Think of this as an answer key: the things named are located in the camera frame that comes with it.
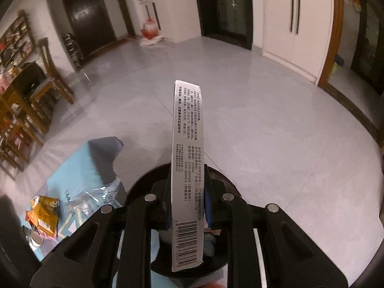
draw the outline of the barcode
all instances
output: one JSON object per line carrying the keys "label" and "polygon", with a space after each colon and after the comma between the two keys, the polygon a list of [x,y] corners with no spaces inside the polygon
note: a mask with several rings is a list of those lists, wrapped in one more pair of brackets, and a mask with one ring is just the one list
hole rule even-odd
{"label": "barcode", "polygon": [[45,223],[43,220],[38,219],[37,222],[40,226],[44,227],[47,231],[51,230],[51,226],[49,224]]}
{"label": "barcode", "polygon": [[177,267],[197,262],[197,221],[176,223]]}

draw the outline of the white cabinet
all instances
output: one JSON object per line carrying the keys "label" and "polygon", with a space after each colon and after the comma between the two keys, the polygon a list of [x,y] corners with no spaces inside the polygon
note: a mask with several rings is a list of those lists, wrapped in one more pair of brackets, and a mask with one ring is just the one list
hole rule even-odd
{"label": "white cabinet", "polygon": [[292,0],[264,1],[264,49],[290,60],[294,41],[293,27],[291,28]]}
{"label": "white cabinet", "polygon": [[316,82],[330,41],[333,0],[264,0],[263,55]]}

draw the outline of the glass door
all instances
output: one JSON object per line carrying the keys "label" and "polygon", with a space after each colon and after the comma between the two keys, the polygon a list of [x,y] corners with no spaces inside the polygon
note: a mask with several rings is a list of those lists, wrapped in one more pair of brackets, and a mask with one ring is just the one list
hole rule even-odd
{"label": "glass door", "polygon": [[378,94],[384,90],[384,29],[367,0],[360,0],[360,30],[351,69]]}
{"label": "glass door", "polygon": [[244,0],[216,0],[218,25],[223,33],[246,36],[246,13]]}
{"label": "glass door", "polygon": [[203,36],[252,48],[252,0],[197,0]]}

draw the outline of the plastic bag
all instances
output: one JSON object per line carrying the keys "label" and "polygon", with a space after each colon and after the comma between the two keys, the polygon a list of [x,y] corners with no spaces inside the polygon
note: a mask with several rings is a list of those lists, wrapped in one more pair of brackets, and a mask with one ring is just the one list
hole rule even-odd
{"label": "plastic bag", "polygon": [[148,18],[143,24],[143,29],[141,30],[141,33],[143,34],[144,38],[148,40],[153,39],[159,34],[159,29],[157,27],[156,22],[152,18]]}
{"label": "plastic bag", "polygon": [[101,188],[85,190],[78,194],[73,201],[67,203],[66,208],[70,212],[74,211],[74,208],[79,209],[86,220],[104,205],[120,208],[121,205],[116,200],[120,182],[121,180],[116,178],[112,183]]}

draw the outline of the white box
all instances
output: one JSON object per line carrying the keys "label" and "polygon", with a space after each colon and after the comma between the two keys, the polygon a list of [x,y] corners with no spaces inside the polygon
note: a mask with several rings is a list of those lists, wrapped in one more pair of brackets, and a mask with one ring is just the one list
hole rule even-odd
{"label": "white box", "polygon": [[204,143],[201,90],[176,80],[172,139],[172,271],[200,265],[204,244]]}

